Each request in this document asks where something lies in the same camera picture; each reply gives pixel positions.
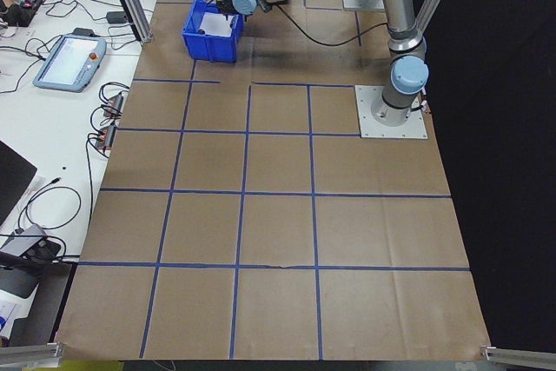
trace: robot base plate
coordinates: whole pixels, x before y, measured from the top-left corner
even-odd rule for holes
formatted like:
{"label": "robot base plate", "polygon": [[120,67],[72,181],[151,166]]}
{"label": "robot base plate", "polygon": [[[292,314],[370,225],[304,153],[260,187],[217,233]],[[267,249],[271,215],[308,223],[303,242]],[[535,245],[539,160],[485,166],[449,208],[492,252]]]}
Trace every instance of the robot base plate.
{"label": "robot base plate", "polygon": [[342,0],[342,2],[344,10],[384,11],[384,2],[382,0]]}
{"label": "robot base plate", "polygon": [[[409,118],[401,126],[386,126],[371,115],[371,104],[379,97],[384,86],[355,86],[357,113],[361,138],[380,139],[428,139],[427,129],[420,110],[411,112]],[[413,108],[419,106],[419,99],[415,98]]]}

